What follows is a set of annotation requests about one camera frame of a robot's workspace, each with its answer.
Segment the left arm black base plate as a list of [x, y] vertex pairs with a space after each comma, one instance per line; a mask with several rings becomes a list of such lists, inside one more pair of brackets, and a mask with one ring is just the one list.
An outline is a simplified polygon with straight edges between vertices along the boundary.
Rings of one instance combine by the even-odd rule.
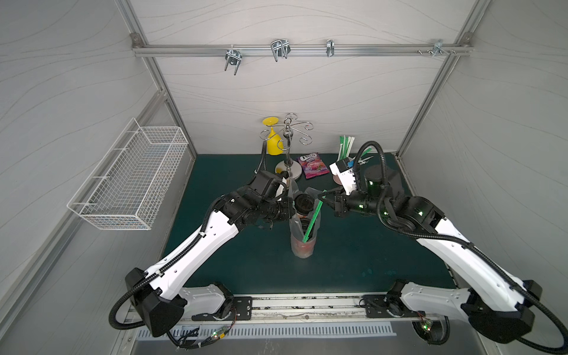
[[213, 314], [197, 314], [191, 317], [195, 322], [250, 320], [252, 315], [252, 297], [232, 297], [226, 300]]

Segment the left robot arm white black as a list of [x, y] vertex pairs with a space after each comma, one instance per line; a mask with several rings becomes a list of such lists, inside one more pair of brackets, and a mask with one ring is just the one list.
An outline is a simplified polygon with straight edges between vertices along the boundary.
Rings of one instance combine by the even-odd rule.
[[259, 220], [291, 219], [289, 183], [288, 170], [257, 170], [246, 185], [216, 198], [200, 227], [174, 251], [146, 270], [128, 273], [127, 292], [109, 312], [110, 326], [121, 331], [145, 326], [154, 337], [167, 333], [189, 309], [189, 300], [180, 295], [186, 281], [223, 244]]

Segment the red milk tea cup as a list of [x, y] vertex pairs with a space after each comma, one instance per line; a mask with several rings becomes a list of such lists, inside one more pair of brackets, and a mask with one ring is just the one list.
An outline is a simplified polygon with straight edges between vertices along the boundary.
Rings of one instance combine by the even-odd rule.
[[291, 228], [291, 250], [293, 254], [301, 259], [312, 256], [316, 243], [315, 229], [313, 229], [310, 239], [307, 243], [303, 242], [303, 237], [309, 225], [308, 220], [300, 221], [300, 225], [293, 224]]
[[308, 220], [312, 217], [315, 210], [315, 199], [306, 193], [300, 193], [294, 198], [294, 208], [296, 217], [300, 220]]

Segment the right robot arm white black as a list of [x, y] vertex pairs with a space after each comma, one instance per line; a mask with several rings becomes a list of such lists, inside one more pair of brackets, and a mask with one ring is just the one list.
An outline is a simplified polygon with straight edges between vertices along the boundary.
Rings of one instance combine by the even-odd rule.
[[433, 252], [456, 272], [467, 288], [436, 288], [409, 280], [398, 280], [382, 299], [366, 303], [384, 309], [392, 317], [414, 312], [420, 318], [414, 329], [431, 344], [441, 345], [430, 335], [432, 322], [428, 315], [442, 318], [442, 328], [449, 329], [450, 320], [461, 320], [495, 343], [518, 341], [547, 354], [566, 354], [567, 344], [543, 346], [525, 339], [533, 329], [536, 307], [567, 339], [567, 327], [540, 301], [542, 288], [533, 280], [521, 280], [492, 261], [470, 242], [428, 199], [409, 195], [399, 172], [388, 167], [381, 146], [375, 141], [362, 145], [355, 158], [343, 158], [331, 164], [333, 176], [341, 186], [334, 190], [336, 216], [349, 212], [376, 216], [393, 232], [405, 235]]

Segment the clear plastic carrier bag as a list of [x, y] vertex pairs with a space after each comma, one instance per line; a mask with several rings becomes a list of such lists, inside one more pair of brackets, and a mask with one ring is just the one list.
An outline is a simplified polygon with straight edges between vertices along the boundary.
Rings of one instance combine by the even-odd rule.
[[300, 259], [309, 258], [314, 253], [322, 217], [323, 203], [318, 198], [321, 193], [322, 191], [311, 187], [301, 191], [296, 180], [290, 180], [288, 196], [292, 202], [289, 220], [291, 251]]

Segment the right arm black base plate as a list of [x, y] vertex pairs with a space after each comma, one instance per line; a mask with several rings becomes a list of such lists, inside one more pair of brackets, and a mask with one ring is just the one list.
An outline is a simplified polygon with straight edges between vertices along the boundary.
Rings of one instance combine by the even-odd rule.
[[402, 300], [393, 294], [366, 294], [359, 306], [365, 309], [365, 316], [371, 319], [417, 318], [419, 314], [411, 311]]

